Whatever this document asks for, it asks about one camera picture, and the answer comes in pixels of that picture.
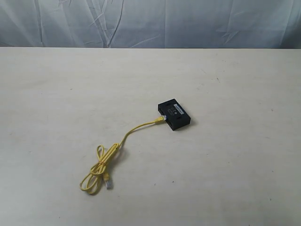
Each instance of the small black box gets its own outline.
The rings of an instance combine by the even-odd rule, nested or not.
[[[158,105],[158,111],[166,116],[166,122],[172,130],[190,124],[190,117],[175,100],[168,100]]]

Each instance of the white table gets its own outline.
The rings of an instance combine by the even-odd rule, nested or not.
[[[0,48],[0,219],[9,226],[301,222],[301,50]],[[114,189],[95,148],[130,135]]]

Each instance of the yellow ethernet cable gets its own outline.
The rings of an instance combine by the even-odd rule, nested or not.
[[[156,124],[164,120],[172,130],[176,130],[190,124],[190,116],[184,111],[184,109],[175,99],[171,99],[159,104],[158,111],[161,113],[161,117],[155,119],[154,121],[150,121],[132,128],[125,134],[120,143],[114,143],[106,152],[104,151],[104,146],[99,145],[97,147],[96,154],[98,163],[92,166],[88,175],[86,175],[79,184],[82,191],[87,192],[90,195],[97,194],[100,190],[102,180],[105,182],[107,189],[112,187],[110,176],[106,168],[114,158],[117,151],[122,147],[128,135],[130,135],[136,129],[142,126]]]

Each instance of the label sticker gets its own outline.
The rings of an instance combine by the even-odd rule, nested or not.
[[[174,107],[178,110],[180,114],[184,114],[183,110],[177,104],[175,104]]]

